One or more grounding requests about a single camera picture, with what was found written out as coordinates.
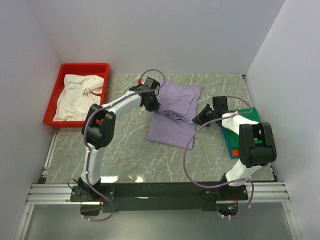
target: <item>purple cloth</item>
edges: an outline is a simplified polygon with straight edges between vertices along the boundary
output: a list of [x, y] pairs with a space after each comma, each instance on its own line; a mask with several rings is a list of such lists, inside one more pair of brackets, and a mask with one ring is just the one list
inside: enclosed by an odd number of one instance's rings
[[[201, 85], [179, 85], [167, 80], [159, 90], [157, 99], [161, 105], [153, 114], [147, 139], [185, 148], [196, 131], [192, 119], [197, 115], [201, 90]], [[192, 149], [193, 144], [192, 141], [188, 149]]]

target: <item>gray marble tabletop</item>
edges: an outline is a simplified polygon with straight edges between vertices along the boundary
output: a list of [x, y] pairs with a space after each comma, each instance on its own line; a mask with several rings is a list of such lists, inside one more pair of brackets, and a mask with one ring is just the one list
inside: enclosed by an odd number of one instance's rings
[[[157, 74], [150, 74], [154, 79]], [[202, 85], [198, 101], [199, 113], [206, 104], [212, 104], [213, 96], [237, 96], [250, 100], [241, 75], [216, 74], [167, 74], [167, 79], [182, 85]], [[107, 100], [122, 96], [138, 82], [136, 74], [109, 76]], [[246, 105], [228, 99], [230, 110]], [[114, 137], [106, 147], [101, 166], [102, 182], [187, 182], [182, 159], [184, 149], [147, 141], [153, 113], [143, 107], [124, 115], [115, 124]], [[46, 179], [47, 184], [65, 184], [71, 178], [78, 179], [84, 167], [85, 146], [80, 128], [61, 128]], [[221, 131], [215, 124], [205, 127], [194, 139], [193, 149], [187, 152], [187, 169], [195, 181], [219, 181], [238, 159], [230, 159]], [[252, 175], [254, 181], [273, 181], [270, 165]]]

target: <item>orange object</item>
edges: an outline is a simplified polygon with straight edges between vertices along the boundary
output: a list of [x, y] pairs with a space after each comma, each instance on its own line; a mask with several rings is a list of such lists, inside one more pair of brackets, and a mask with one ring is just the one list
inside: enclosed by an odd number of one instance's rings
[[108, 63], [65, 63], [61, 65], [58, 77], [56, 79], [53, 92], [46, 109], [43, 122], [55, 128], [81, 128], [85, 121], [53, 121], [57, 111], [58, 98], [65, 88], [64, 79], [66, 74], [75, 74], [80, 76], [97, 75], [104, 79], [100, 105], [104, 104], [106, 97], [106, 88], [108, 81]]
[[238, 149], [232, 149], [231, 151], [232, 151], [232, 155], [234, 157], [239, 157], [239, 150]]

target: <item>gray wall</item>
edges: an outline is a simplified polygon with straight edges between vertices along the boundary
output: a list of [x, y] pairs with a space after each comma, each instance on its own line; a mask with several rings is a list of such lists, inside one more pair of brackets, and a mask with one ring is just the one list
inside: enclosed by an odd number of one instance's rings
[[63, 63], [246, 74], [284, 0], [28, 0]]
[[0, 2], [0, 239], [13, 239], [53, 129], [42, 124], [61, 62], [25, 0]]
[[319, 239], [320, 2], [287, 0], [246, 76], [304, 239]]

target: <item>purple cable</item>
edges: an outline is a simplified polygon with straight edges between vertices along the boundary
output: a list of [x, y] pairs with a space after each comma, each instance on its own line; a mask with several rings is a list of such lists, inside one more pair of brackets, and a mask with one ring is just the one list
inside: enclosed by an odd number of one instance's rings
[[[128, 99], [128, 98], [130, 98], [130, 97], [132, 97], [132, 96], [134, 96], [134, 95], [142, 94], [142, 93], [151, 93], [151, 92], [155, 92], [155, 91], [158, 91], [159, 89], [161, 89], [161, 88], [165, 85], [165, 83], [166, 83], [166, 77], [165, 77], [165, 75], [164, 75], [161, 71], [159, 71], [159, 70], [157, 70], [157, 69], [149, 69], [149, 70], [145, 71], [144, 73], [142, 73], [142, 75], [140, 76], [139, 79], [142, 79], [143, 76], [144, 76], [146, 73], [151, 72], [151, 71], [156, 71], [156, 72], [158, 72], [158, 73], [160, 73], [160, 74], [162, 75], [162, 77], [163, 77], [163, 84], [162, 84], [161, 86], [159, 86], [159, 87], [156, 88], [156, 89], [152, 89], [152, 90], [144, 90], [144, 91], [139, 91], [139, 92], [133, 92], [133, 93], [129, 94], [128, 96], [124, 96], [123, 98], [121, 98], [121, 99], [119, 99], [118, 101], [114, 102], [113, 105], [117, 105], [117, 104], [121, 103], [122, 101], [124, 101], [124, 100], [126, 100], [126, 99]], [[110, 203], [110, 205], [111, 205], [111, 213], [110, 213], [109, 216], [107, 216], [107, 217], [105, 217], [105, 218], [102, 218], [102, 219], [91, 219], [91, 218], [89, 218], [89, 217], [87, 217], [87, 216], [84, 216], [85, 219], [87, 219], [87, 220], [89, 220], [89, 221], [92, 221], [92, 222], [102, 222], [102, 221], [105, 221], [105, 220], [111, 218], [111, 216], [112, 216], [112, 215], [114, 214], [114, 212], [115, 212], [115, 206], [114, 206], [113, 202], [112, 202], [108, 197], [106, 197], [105, 195], [103, 195], [101, 192], [99, 192], [98, 190], [96, 190], [96, 189], [91, 185], [90, 180], [89, 180], [89, 162], [90, 162], [90, 156], [91, 156], [91, 151], [92, 151], [92, 149], [91, 149], [91, 147], [89, 146], [88, 141], [87, 141], [88, 126], [89, 126], [89, 123], [91, 123], [91, 121], [93, 120], [94, 116], [95, 116], [97, 113], [99, 113], [99, 112], [101, 112], [101, 111], [103, 111], [103, 110], [109, 109], [109, 108], [111, 108], [111, 106], [105, 106], [105, 107], [99, 108], [99, 109], [97, 109], [96, 111], [94, 111], [94, 112], [90, 115], [90, 117], [88, 118], [88, 121], [86, 122], [85, 127], [84, 127], [84, 131], [83, 131], [83, 141], [84, 141], [84, 145], [88, 148], [88, 151], [89, 151], [89, 152], [88, 152], [88, 155], [87, 155], [87, 159], [86, 159], [86, 165], [85, 165], [85, 171], [87, 172], [87, 174], [85, 175], [86, 182], [87, 182], [88, 186], [92, 189], [92, 191], [94, 191], [96, 194], [98, 194], [98, 195], [99, 195], [100, 197], [102, 197], [103, 199], [107, 200], [107, 201]]]
[[[242, 98], [240, 97], [237, 97], [237, 96], [226, 96], [227, 98], [233, 98], [233, 99], [238, 99], [238, 100], [241, 100], [242, 102], [244, 102], [249, 108], [250, 108], [250, 111], [244, 111], [244, 112], [241, 112], [241, 114], [250, 114], [252, 113], [252, 107], [250, 106], [250, 104], [243, 100]], [[231, 181], [227, 181], [227, 182], [224, 182], [224, 183], [220, 183], [220, 184], [217, 184], [217, 185], [213, 185], [213, 186], [206, 186], [206, 185], [202, 185], [200, 183], [197, 183], [196, 181], [194, 181], [191, 176], [189, 175], [188, 171], [187, 171], [187, 166], [186, 166], [186, 155], [187, 155], [187, 151], [188, 151], [188, 146], [189, 144], [191, 143], [191, 141], [194, 139], [194, 137], [197, 135], [197, 133], [202, 129], [204, 128], [205, 126], [209, 125], [209, 124], [212, 124], [212, 123], [215, 123], [217, 121], [221, 121], [221, 120], [225, 120], [225, 119], [230, 119], [230, 118], [233, 118], [234, 116], [236, 116], [238, 113], [235, 113], [235, 114], [232, 114], [231, 116], [225, 116], [225, 117], [220, 117], [220, 118], [217, 118], [217, 119], [214, 119], [214, 120], [211, 120], [211, 121], [207, 121], [205, 124], [201, 125], [200, 128], [195, 131], [195, 133], [192, 135], [192, 137], [190, 138], [189, 142], [187, 143], [185, 149], [184, 149], [184, 152], [183, 152], [183, 170], [184, 170], [184, 173], [186, 175], [186, 177], [190, 180], [190, 182], [192, 182], [194, 185], [200, 187], [200, 188], [204, 188], [204, 189], [216, 189], [216, 188], [219, 188], [219, 187], [222, 187], [222, 186], [225, 186], [225, 185], [228, 185], [228, 184], [231, 184], [231, 183], [235, 183], [235, 182], [239, 182], [239, 181], [247, 181], [249, 182], [251, 185], [252, 185], [252, 191], [251, 191], [251, 196], [249, 198], [249, 201], [247, 203], [247, 205], [243, 208], [243, 210], [239, 213], [237, 213], [236, 215], [234, 216], [231, 216], [231, 218], [235, 218], [237, 216], [240, 216], [245, 210], [247, 210], [247, 208], [249, 207], [251, 201], [252, 201], [252, 198], [254, 196], [254, 183], [250, 180], [246, 180], [245, 178], [241, 178], [241, 179], [236, 179], [236, 180], [231, 180]]]

